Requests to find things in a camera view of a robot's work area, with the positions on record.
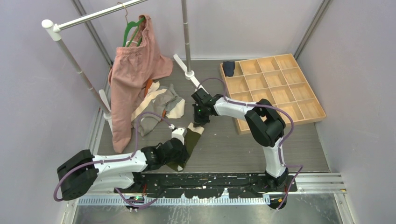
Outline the olive green underwear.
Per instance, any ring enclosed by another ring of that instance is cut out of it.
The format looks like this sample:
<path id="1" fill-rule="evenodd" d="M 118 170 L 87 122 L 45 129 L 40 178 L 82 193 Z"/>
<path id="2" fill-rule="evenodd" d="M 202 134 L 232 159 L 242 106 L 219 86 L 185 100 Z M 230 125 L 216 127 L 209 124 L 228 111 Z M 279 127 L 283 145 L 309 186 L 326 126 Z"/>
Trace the olive green underwear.
<path id="1" fill-rule="evenodd" d="M 167 163 L 167 166 L 174 171 L 181 172 L 187 165 L 188 160 L 192 156 L 193 150 L 197 145 L 201 135 L 204 132 L 204 128 L 202 126 L 194 127 L 193 123 L 190 123 L 185 128 L 184 134 L 184 145 L 186 148 L 186 152 L 188 153 L 187 158 L 183 162 L 170 162 Z"/>

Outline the navy underwear cream waistband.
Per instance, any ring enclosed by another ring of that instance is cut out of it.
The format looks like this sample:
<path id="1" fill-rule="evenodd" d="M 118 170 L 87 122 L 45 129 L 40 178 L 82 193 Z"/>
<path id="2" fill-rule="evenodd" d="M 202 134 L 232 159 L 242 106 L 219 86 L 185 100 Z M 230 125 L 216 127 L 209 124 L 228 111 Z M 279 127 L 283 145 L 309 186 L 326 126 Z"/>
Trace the navy underwear cream waistband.
<path id="1" fill-rule="evenodd" d="M 235 62 L 234 61 L 224 61 L 223 62 L 223 72 L 225 77 L 233 77 L 235 70 Z"/>

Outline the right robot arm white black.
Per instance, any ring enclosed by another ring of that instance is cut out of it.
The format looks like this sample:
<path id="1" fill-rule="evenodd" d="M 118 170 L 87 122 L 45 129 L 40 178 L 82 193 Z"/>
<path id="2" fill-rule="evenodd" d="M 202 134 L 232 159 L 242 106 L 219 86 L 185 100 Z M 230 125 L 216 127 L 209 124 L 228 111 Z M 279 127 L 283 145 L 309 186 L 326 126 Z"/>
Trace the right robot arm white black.
<path id="1" fill-rule="evenodd" d="M 224 95 L 211 96 L 202 88 L 191 96 L 195 103 L 194 126 L 203 126 L 210 122 L 211 116 L 228 116 L 245 121 L 254 140 L 263 148 L 266 170 L 265 181 L 273 191 L 285 186 L 289 174 L 283 161 L 283 147 L 286 124 L 276 108 L 266 100 L 246 102 L 233 100 Z"/>

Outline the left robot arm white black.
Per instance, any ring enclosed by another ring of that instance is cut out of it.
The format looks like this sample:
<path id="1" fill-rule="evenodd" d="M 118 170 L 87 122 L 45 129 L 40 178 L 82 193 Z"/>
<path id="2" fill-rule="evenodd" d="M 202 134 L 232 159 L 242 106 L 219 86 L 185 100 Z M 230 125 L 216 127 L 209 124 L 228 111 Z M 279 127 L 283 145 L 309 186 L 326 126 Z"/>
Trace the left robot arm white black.
<path id="1" fill-rule="evenodd" d="M 93 155 L 89 149 L 81 150 L 57 168 L 59 183 L 53 197 L 58 202 L 70 201 L 103 189 L 137 193 L 143 188 L 138 173 L 158 170 L 170 163 L 182 166 L 189 158 L 187 146 L 177 138 L 131 154 L 102 156 Z"/>

